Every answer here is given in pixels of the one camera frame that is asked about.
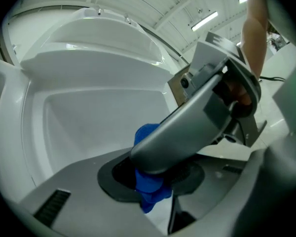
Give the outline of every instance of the blue cloth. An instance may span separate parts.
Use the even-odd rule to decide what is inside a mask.
[[[159,126],[160,124],[145,124],[139,128],[135,134],[134,145],[145,139]],[[137,169],[135,169],[135,176],[136,191],[143,196],[141,207],[144,213],[150,212],[154,205],[164,198],[171,197],[172,189],[164,185],[163,177],[148,175]]]

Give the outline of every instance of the black vent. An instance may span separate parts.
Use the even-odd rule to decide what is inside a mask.
[[[241,168],[237,168],[237,167],[232,167],[229,165],[226,165],[225,167],[222,168],[223,170],[235,173],[235,174],[241,174],[242,169]]]
[[[34,214],[34,217],[44,225],[50,227],[70,195],[70,192],[56,190],[37,213]]]

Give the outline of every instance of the black cable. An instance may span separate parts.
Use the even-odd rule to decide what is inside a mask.
[[[285,81],[282,77],[260,77],[260,79],[269,80],[269,81]]]

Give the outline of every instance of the ceiling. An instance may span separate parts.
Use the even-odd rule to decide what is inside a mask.
[[[238,0],[19,0],[12,14],[46,6],[90,7],[95,4],[128,13],[130,18],[171,45],[188,62],[192,60],[198,38],[206,30],[239,42],[246,18],[246,4],[239,4]],[[214,11],[218,12],[218,17],[196,32],[191,30],[195,23]]]

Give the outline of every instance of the person's arm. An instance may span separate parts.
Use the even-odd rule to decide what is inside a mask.
[[[241,33],[241,48],[257,78],[261,75],[266,54],[267,25],[266,0],[248,0],[247,19]]]

